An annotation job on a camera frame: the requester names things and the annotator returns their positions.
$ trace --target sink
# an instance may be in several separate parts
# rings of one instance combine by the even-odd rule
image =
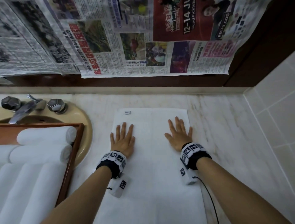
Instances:
[[[65,103],[67,103],[68,109],[64,114],[55,114],[46,107],[43,111],[33,111],[30,115],[21,119],[18,124],[83,123],[83,137],[74,163],[74,166],[76,167],[84,159],[90,148],[92,141],[92,125],[89,117],[83,110],[71,102]],[[0,124],[7,124],[13,115],[13,111],[0,107]]]

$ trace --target white towel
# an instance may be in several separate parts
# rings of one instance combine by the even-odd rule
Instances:
[[[0,145],[0,163],[10,163],[9,155],[19,145]]]
[[[0,211],[4,206],[8,193],[13,187],[22,166],[22,164],[6,163],[0,169]]]
[[[17,224],[22,219],[42,164],[24,164],[0,213],[0,224]]]
[[[20,224],[39,224],[54,209],[66,167],[61,163],[43,165]]]
[[[75,141],[77,129],[72,126],[52,128],[28,128],[17,136],[21,145],[57,144],[70,145]]]
[[[23,145],[10,154],[11,163],[67,163],[71,145]]]
[[[105,194],[94,223],[207,223],[200,182],[182,183],[180,153],[164,136],[170,133],[168,119],[175,123],[175,116],[183,119],[188,131],[187,110],[127,108],[116,113],[113,132],[124,121],[127,128],[134,124],[134,153],[124,169],[131,182],[119,199]]]

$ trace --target wire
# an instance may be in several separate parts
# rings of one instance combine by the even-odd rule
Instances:
[[[206,185],[204,184],[204,182],[203,182],[199,177],[194,176],[193,178],[198,178],[198,179],[203,183],[204,187],[206,188],[206,190],[207,190],[207,192],[208,192],[208,194],[209,194],[209,196],[210,196],[210,198],[211,198],[211,201],[212,201],[213,207],[214,207],[214,211],[215,211],[215,215],[216,215],[216,219],[217,219],[217,224],[219,224],[219,220],[218,220],[218,217],[217,217],[217,212],[216,212],[216,209],[215,209],[215,205],[214,205],[213,199],[212,199],[211,194],[209,193],[209,191],[208,191]]]

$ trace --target faucet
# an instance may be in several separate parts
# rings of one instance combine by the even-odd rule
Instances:
[[[23,119],[25,116],[28,116],[33,111],[42,111],[45,109],[46,101],[43,99],[36,99],[32,97],[30,94],[27,95],[31,101],[27,102],[23,106],[21,106],[13,115],[13,117],[8,122],[9,124],[17,124],[18,121]]]

